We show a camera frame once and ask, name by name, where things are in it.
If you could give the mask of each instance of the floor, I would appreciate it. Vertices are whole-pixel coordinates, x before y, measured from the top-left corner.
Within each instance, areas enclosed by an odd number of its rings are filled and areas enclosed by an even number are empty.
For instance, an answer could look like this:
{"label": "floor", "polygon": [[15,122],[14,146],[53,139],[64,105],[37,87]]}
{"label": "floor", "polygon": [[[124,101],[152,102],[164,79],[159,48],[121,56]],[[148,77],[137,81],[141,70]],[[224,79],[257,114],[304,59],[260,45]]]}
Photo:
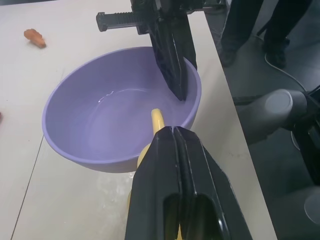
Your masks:
{"label": "floor", "polygon": [[[301,90],[294,81],[265,63],[262,41],[253,36],[270,19],[276,3],[277,0],[264,1],[252,37],[239,50],[234,65],[224,68],[233,97],[262,95],[280,88]],[[226,12],[206,16],[218,49],[226,16]],[[309,91],[320,84],[319,25],[320,2],[313,1],[288,36],[291,43],[285,71]],[[280,129],[267,140],[249,146],[249,150],[267,205],[287,193],[313,185],[288,131]]]}

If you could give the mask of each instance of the black pants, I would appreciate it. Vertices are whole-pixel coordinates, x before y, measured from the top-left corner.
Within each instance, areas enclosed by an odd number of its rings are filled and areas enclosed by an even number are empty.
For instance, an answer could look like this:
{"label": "black pants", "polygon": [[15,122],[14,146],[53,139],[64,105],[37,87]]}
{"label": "black pants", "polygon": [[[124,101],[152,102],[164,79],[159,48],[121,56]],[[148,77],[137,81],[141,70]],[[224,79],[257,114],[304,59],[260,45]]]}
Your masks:
{"label": "black pants", "polygon": [[[226,52],[237,51],[251,35],[264,0],[232,0],[222,33]],[[306,13],[312,0],[279,0],[264,35],[267,52],[282,47],[287,35]]]}

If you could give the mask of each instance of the table surface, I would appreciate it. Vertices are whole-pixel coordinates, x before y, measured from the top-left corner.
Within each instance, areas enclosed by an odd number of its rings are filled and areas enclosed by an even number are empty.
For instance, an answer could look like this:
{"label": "table surface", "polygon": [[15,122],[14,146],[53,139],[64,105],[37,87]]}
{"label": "table surface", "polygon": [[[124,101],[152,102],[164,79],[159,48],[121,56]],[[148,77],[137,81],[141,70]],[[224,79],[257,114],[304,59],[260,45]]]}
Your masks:
{"label": "table surface", "polygon": [[[93,171],[64,159],[43,138],[41,117],[57,84],[102,54],[150,46],[136,28],[99,32],[98,12],[129,0],[58,0],[0,7],[0,239],[123,240],[133,173]],[[189,16],[202,97],[192,130],[226,172],[255,240],[276,235],[211,33]],[[34,28],[47,47],[23,36]]]}

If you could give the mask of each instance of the shoe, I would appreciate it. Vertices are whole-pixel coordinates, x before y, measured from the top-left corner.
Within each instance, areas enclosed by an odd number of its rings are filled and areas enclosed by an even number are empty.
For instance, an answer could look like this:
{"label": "shoe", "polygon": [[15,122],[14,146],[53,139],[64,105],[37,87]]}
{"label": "shoe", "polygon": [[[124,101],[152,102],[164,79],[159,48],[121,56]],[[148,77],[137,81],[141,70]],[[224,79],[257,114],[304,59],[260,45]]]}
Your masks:
{"label": "shoe", "polygon": [[230,67],[236,60],[237,52],[235,51],[221,51],[219,54],[222,67]]}
{"label": "shoe", "polygon": [[266,60],[278,69],[284,69],[287,65],[285,52],[282,50],[267,52],[265,54]]}

